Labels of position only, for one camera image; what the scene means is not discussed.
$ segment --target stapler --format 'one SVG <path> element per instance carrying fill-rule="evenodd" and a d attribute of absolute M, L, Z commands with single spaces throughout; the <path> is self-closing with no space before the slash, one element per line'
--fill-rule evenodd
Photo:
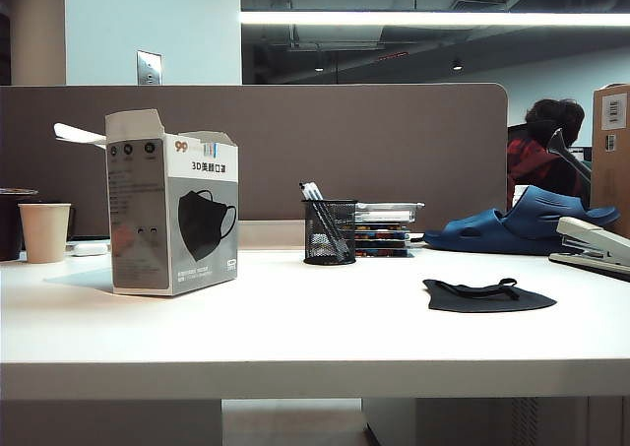
<path fill-rule="evenodd" d="M 549 254 L 549 260 L 620 279 L 630 278 L 630 239 L 577 218 L 562 217 L 557 231 L 562 244 L 578 254 Z"/>

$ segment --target dark hair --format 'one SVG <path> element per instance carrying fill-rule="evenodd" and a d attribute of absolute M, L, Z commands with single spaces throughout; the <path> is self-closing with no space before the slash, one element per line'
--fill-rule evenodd
<path fill-rule="evenodd" d="M 584 120 L 584 109 L 573 99 L 540 99 L 525 115 L 527 123 L 537 121 L 554 121 L 558 128 L 562 128 L 562 137 L 567 146 L 571 146 L 576 139 Z"/>

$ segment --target light switch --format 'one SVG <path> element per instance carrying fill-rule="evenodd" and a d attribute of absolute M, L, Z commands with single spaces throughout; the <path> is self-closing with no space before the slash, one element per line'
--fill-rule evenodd
<path fill-rule="evenodd" d="M 138 85 L 161 85 L 161 55 L 138 51 Z"/>

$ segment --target black pen holder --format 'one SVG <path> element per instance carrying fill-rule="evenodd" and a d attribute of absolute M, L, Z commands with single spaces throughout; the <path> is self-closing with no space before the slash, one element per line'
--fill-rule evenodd
<path fill-rule="evenodd" d="M 351 264 L 354 258 L 356 200 L 302 200 L 304 262 L 320 266 Z"/>

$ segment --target blue slipper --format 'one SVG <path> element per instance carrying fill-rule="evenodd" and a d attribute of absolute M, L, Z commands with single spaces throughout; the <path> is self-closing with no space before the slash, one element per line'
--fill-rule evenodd
<path fill-rule="evenodd" d="M 561 217 L 603 226 L 619 218 L 614 207 L 585 210 L 578 197 L 530 186 L 505 216 L 496 209 L 449 222 L 442 231 L 427 231 L 424 241 L 436 249 L 500 254 L 548 255 L 571 252 L 556 232 Z"/>

